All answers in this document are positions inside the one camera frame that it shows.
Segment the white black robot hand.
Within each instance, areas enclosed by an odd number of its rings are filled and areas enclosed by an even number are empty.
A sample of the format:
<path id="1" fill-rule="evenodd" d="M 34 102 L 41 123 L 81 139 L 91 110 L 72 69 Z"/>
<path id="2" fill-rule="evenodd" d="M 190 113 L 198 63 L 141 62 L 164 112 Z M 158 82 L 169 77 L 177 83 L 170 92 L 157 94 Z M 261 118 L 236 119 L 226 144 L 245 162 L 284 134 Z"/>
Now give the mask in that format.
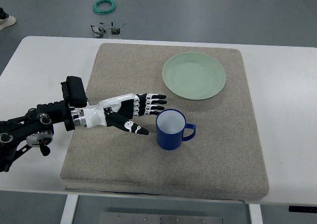
<path id="1" fill-rule="evenodd" d="M 167 103 L 161 94 L 126 94 L 102 100 L 96 105 L 82 109 L 85 125 L 92 128 L 98 125 L 114 126 L 122 131 L 148 135 L 149 131 L 132 121 L 134 117 L 158 115 Z"/>

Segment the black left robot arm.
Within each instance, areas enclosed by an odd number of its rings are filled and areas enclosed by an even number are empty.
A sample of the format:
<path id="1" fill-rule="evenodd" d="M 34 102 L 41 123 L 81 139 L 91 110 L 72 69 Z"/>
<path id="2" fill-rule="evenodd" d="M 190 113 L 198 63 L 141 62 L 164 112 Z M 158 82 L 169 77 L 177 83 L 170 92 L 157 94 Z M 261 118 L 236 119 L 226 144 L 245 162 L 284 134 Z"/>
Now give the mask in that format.
<path id="1" fill-rule="evenodd" d="M 8 172 L 12 163 L 33 147 L 40 148 L 43 156 L 49 155 L 54 124 L 64 123 L 67 131 L 85 124 L 83 113 L 75 111 L 88 104 L 82 79 L 68 76 L 61 88 L 62 101 L 37 105 L 22 117 L 0 122 L 1 172 Z"/>

